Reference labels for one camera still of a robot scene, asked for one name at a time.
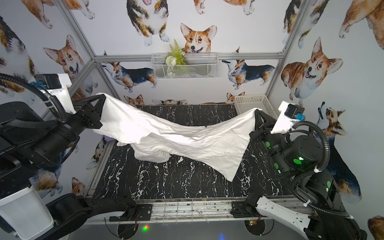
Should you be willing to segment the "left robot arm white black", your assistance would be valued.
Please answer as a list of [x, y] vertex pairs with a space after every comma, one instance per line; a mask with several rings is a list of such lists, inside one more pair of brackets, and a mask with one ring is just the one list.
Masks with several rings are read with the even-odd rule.
[[58, 240], [91, 219], [133, 221], [151, 219], [153, 207], [132, 198], [93, 200], [66, 194], [45, 204], [30, 182], [39, 170], [55, 170], [70, 156], [85, 129], [99, 129], [106, 96], [72, 102], [66, 74], [36, 75], [35, 82], [1, 74], [23, 87], [53, 113], [44, 121], [24, 102], [1, 105], [1, 228], [22, 240]]

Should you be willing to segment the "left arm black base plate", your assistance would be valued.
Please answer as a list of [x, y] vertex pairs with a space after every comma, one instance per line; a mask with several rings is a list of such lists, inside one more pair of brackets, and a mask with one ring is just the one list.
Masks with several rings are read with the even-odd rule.
[[110, 222], [135, 222], [135, 221], [149, 221], [151, 219], [153, 210], [152, 204], [139, 204], [133, 208], [129, 208], [120, 217], [110, 217]]

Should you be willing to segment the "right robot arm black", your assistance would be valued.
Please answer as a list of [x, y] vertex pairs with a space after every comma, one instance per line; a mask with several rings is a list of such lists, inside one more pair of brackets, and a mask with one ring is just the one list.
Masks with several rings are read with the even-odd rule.
[[327, 170], [331, 146], [314, 123], [293, 123], [286, 133], [273, 133], [277, 121], [255, 110], [255, 130], [250, 136], [262, 140], [272, 162], [272, 172], [290, 178], [291, 193], [313, 210], [302, 214], [267, 197], [251, 193], [241, 210], [246, 217], [269, 217], [306, 240], [365, 240], [368, 235], [346, 211], [333, 175]]

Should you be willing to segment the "white printed t-shirt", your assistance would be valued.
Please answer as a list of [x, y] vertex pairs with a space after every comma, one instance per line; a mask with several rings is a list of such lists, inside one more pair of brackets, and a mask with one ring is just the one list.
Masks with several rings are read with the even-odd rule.
[[251, 109], [209, 126], [183, 126], [105, 95], [100, 129], [94, 132], [130, 145], [140, 161], [165, 163], [171, 155], [202, 162], [232, 182], [255, 129]]

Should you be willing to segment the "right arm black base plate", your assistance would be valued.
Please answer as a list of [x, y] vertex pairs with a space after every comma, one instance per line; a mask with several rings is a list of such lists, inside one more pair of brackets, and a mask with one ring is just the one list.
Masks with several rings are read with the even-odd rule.
[[231, 206], [230, 214], [234, 218], [252, 218], [260, 216], [256, 207], [247, 202], [231, 202]]

